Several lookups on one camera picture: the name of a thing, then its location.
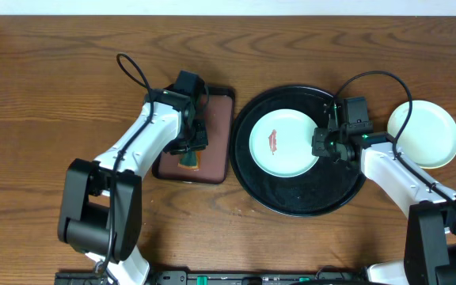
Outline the green yellow sponge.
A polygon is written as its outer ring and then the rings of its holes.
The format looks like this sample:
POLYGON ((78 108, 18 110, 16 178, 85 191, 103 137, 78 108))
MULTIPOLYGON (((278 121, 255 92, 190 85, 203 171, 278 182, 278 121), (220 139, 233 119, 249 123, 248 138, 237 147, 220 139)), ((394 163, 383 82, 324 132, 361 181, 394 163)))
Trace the green yellow sponge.
POLYGON ((180 156, 178 167, 186 170, 197 171, 200 169, 200 151, 189 151, 180 156))

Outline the green plate with stain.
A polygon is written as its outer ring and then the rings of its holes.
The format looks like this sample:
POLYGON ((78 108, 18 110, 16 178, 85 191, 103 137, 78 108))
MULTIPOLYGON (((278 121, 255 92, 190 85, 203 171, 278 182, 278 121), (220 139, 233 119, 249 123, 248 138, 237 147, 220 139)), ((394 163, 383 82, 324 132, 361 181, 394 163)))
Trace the green plate with stain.
POLYGON ((456 156, 456 123, 439 105, 413 101, 397 147, 423 169, 443 167, 456 156))

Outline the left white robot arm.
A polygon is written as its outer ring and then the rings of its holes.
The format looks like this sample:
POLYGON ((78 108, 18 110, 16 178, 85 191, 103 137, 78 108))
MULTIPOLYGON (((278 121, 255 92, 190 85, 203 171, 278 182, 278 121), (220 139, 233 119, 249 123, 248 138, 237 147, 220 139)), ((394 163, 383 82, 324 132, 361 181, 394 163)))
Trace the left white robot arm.
POLYGON ((142 227, 142 182, 162 151, 204 150, 207 132, 197 114, 209 96, 169 87, 152 89, 138 119, 93 161, 75 159, 66 171, 59 240, 94 262, 91 273, 65 273, 57 284, 143 284, 150 265, 137 241, 142 227))

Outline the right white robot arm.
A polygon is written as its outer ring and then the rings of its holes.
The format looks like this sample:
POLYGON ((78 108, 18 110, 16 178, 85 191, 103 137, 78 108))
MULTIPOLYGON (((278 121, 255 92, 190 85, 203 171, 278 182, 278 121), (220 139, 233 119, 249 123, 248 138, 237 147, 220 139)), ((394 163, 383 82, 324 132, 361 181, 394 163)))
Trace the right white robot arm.
POLYGON ((346 139, 338 131, 315 129, 312 153, 355 163, 408 219, 402 261, 367 268, 373 284, 456 284, 456 191, 440 184, 397 151, 386 133, 346 139))

